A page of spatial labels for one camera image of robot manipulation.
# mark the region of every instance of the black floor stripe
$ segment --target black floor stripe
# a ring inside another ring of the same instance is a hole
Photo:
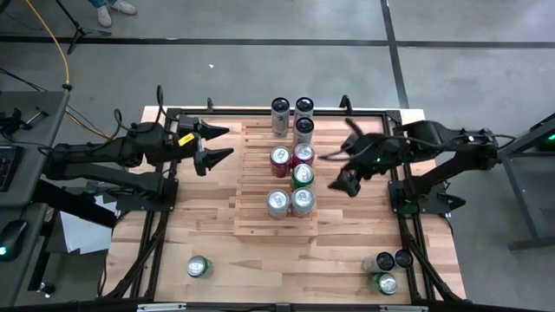
[[[399,105],[401,108],[408,108],[407,89],[405,88],[405,81],[402,79],[401,61],[399,61],[399,51],[395,43],[395,32],[393,31],[388,0],[381,0],[380,3],[382,4],[383,22],[385,23],[385,33],[388,37],[389,55],[391,56],[391,66],[393,68],[393,78],[395,79]]]
[[[555,42],[446,42],[446,41],[397,41],[403,48],[446,49],[554,49]]]
[[[71,43],[72,37],[57,37],[59,43]],[[0,36],[0,42],[52,43],[49,36]],[[330,47],[387,47],[389,40],[354,39],[205,39],[205,38],[133,38],[84,37],[80,44],[129,45],[252,45],[252,46],[330,46]],[[446,49],[555,49],[555,42],[457,42],[394,40],[402,48]]]
[[[71,43],[72,37],[57,37],[59,43]],[[52,43],[47,36],[0,36],[0,42]],[[246,46],[324,46],[324,47],[387,47],[386,40],[342,39],[204,39],[204,38],[125,38],[84,37],[78,44],[134,45],[246,45]]]

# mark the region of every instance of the tripod leg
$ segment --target tripod leg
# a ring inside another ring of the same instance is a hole
[[[73,50],[77,48],[77,40],[79,40],[79,38],[81,38],[82,36],[84,36],[84,34],[82,34],[81,29],[75,31],[73,35],[73,40],[71,40],[71,44],[69,44],[68,55],[72,54]]]
[[[66,10],[66,7],[63,6],[63,4],[60,2],[60,0],[55,0],[55,2],[62,9],[63,13],[66,14],[66,16],[69,18],[69,20],[75,25],[75,27],[77,29],[79,29],[81,27],[81,25],[71,16],[71,14],[69,14],[69,12]]]
[[[82,29],[83,35],[93,35],[93,36],[111,36],[112,33],[109,31],[98,30],[98,29]]]

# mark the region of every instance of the keyboard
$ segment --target keyboard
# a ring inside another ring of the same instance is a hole
[[[7,192],[21,160],[23,147],[0,146],[0,192]]]

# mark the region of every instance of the computer mouse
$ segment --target computer mouse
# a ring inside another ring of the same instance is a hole
[[[11,261],[19,256],[26,230],[27,222],[22,220],[14,220],[4,226],[0,232],[0,261]]]

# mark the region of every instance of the wooden tabletop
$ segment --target wooden tabletop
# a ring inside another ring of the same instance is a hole
[[[154,120],[157,109],[145,107],[142,121]],[[423,118],[421,110],[402,110],[404,123]],[[314,120],[312,142],[317,154],[335,151],[349,134],[343,118],[316,117]],[[371,292],[361,271],[361,261],[366,256],[401,248],[398,224],[389,206],[389,175],[364,181],[359,195],[349,198],[326,187],[336,177],[341,164],[317,159],[317,181],[313,186],[317,196],[316,239],[304,244],[241,240],[233,233],[241,193],[239,182],[244,178],[241,164],[249,139],[254,138],[246,137],[245,124],[267,123],[269,117],[210,116],[205,121],[231,129],[225,136],[206,142],[205,147],[234,147],[235,152],[205,177],[196,175],[190,159],[178,166],[180,188],[167,226],[157,302],[410,302],[404,271],[393,272],[399,285],[393,296]],[[359,117],[356,121],[364,132],[383,131],[379,118]],[[269,170],[269,165],[249,170]],[[413,174],[423,174],[434,166],[433,161],[413,164]],[[152,170],[143,164],[133,172]],[[144,218],[144,212],[130,212],[114,229],[105,292],[123,278],[136,259]],[[454,293],[465,297],[446,221],[433,215],[422,215],[421,219],[430,262]],[[210,278],[195,279],[187,275],[187,261],[194,255],[205,256],[213,262],[214,273]],[[149,260],[145,268],[141,293],[146,288],[150,263]],[[419,291],[424,296],[418,263],[415,271]]]

